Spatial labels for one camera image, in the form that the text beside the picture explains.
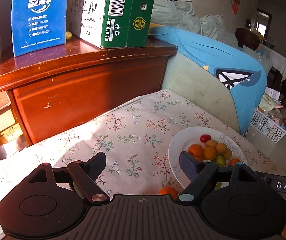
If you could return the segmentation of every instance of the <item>floral tablecloth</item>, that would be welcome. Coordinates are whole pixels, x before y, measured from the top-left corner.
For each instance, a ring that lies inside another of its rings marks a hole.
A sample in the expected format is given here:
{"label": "floral tablecloth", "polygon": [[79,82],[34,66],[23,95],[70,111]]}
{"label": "floral tablecloth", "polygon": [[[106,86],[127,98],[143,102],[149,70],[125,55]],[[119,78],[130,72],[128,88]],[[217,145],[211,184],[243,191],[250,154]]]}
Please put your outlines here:
{"label": "floral tablecloth", "polygon": [[181,191],[169,165],[168,147],[176,133],[191,126],[221,131],[239,145],[254,170],[284,175],[269,158],[220,120],[182,96],[161,90],[135,98],[1,160],[0,201],[41,163],[63,167],[75,160],[87,161],[100,151],[106,153],[107,165],[96,184],[110,197],[119,193],[157,194],[166,186]]}

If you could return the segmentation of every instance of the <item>blue carton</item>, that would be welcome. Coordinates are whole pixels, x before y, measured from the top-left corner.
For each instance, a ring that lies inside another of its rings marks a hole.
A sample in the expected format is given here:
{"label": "blue carton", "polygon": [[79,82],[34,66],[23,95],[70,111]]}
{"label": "blue carton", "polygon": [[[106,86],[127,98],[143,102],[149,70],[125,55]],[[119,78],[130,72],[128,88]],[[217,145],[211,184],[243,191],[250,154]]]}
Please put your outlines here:
{"label": "blue carton", "polygon": [[14,57],[66,42],[67,0],[12,0]]}

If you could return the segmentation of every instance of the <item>white plate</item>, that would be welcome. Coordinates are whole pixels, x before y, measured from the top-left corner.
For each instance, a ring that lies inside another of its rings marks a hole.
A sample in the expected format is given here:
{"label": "white plate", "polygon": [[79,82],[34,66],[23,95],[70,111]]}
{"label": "white plate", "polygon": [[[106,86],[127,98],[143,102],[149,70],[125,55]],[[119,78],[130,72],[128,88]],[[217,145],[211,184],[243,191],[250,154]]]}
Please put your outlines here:
{"label": "white plate", "polygon": [[[194,144],[198,143],[205,147],[205,143],[200,141],[200,137],[203,134],[211,135],[212,140],[219,142],[223,142],[227,145],[227,147],[232,151],[232,158],[238,158],[240,161],[248,164],[243,152],[239,148],[239,146],[233,141],[231,138],[226,136],[224,133],[221,133],[217,130],[195,126],[188,127],[179,131],[173,138],[169,146],[169,162],[172,169],[173,174],[175,175],[178,182],[182,185],[182,187],[186,188],[190,184],[190,180],[187,178],[185,173],[181,170],[179,165],[179,156],[182,151],[187,151],[188,148]],[[228,185],[227,183],[222,183],[222,187]]]}

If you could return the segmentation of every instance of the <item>red wooden cabinet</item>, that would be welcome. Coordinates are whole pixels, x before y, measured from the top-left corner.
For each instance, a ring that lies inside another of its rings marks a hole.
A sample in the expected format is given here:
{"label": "red wooden cabinet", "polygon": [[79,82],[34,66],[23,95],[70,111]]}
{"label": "red wooden cabinet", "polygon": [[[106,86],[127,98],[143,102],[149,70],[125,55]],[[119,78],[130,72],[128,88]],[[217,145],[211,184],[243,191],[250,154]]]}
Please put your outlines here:
{"label": "red wooden cabinet", "polygon": [[0,63],[0,92],[9,94],[32,145],[88,122],[132,98],[161,89],[176,46],[148,39],[145,48],[99,49],[79,38]]}

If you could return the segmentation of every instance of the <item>white paper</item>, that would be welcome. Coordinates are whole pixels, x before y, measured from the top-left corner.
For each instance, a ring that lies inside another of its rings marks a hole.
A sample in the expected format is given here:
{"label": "white paper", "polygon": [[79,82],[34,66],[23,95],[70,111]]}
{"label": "white paper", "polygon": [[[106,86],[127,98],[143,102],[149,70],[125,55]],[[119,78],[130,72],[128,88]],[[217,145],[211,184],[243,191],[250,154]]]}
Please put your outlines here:
{"label": "white paper", "polygon": [[265,93],[268,94],[273,99],[279,101],[280,98],[280,92],[272,89],[272,88],[265,88]]}

